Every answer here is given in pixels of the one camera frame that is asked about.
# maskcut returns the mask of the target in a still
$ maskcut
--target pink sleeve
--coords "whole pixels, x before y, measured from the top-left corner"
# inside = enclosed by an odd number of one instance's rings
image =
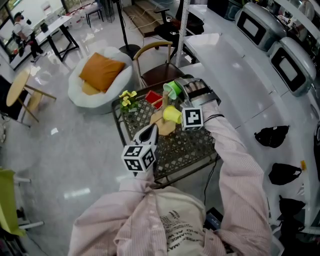
[[[114,238],[153,181],[152,171],[138,173],[122,180],[119,192],[103,195],[91,205],[73,224],[68,255],[116,255]]]
[[[220,113],[215,101],[202,109],[204,120]],[[223,160],[219,187],[224,216],[217,235],[243,255],[270,255],[272,235],[263,170],[227,119],[213,118],[204,127],[215,138],[215,149]]]

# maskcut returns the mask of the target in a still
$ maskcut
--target black pants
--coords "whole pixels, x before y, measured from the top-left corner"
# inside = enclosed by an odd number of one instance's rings
[[[36,40],[36,35],[34,32],[30,35],[30,41],[33,41],[33,43],[30,46],[31,46],[31,54],[34,58],[37,57],[37,53],[39,54],[44,53],[44,51],[40,48]]]

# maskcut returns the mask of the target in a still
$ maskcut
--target yellow-green chair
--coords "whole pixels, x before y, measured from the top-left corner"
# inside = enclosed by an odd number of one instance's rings
[[[43,225],[44,222],[28,223],[18,225],[18,216],[16,212],[15,182],[27,182],[27,178],[14,177],[13,170],[0,168],[0,226],[3,230],[16,236],[24,236],[25,229],[34,228]]]

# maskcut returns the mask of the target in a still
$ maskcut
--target metal mesh table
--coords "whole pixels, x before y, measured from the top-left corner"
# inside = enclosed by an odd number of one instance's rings
[[[131,141],[139,130],[149,125],[151,115],[157,111],[145,100],[146,94],[150,90],[161,95],[163,93],[162,86],[159,85],[137,91],[138,109],[136,112],[122,112],[120,109],[122,99],[116,99],[112,103],[113,117],[123,146],[127,145],[123,131],[126,130],[128,139]],[[176,108],[180,103],[179,99],[169,100],[169,105],[174,105]],[[160,184],[157,188],[166,187],[214,163],[217,153],[213,140],[210,133],[204,128],[196,131],[182,131],[180,124],[177,124],[175,131],[168,136],[160,135],[155,151],[157,164],[153,170],[154,179],[159,181],[166,177],[168,182]],[[201,166],[168,180],[168,175],[175,174],[202,160],[206,161]]]

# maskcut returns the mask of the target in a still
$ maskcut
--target round wooden table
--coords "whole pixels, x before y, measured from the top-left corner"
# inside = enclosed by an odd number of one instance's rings
[[[41,98],[43,95],[50,97],[52,99],[57,99],[56,97],[43,92],[41,90],[38,90],[36,88],[33,88],[29,85],[27,85],[27,81],[30,76],[30,68],[26,68],[23,71],[21,71],[14,79],[9,92],[6,96],[6,105],[8,107],[11,107],[17,100],[20,102],[20,104],[24,107],[24,109],[37,121],[39,120],[32,114],[32,111],[38,106],[38,104],[41,101]],[[30,93],[28,90],[26,90],[29,94],[31,94],[31,98],[27,105],[24,104],[24,102],[19,98],[20,94],[23,90],[26,88],[33,90],[33,93]]]

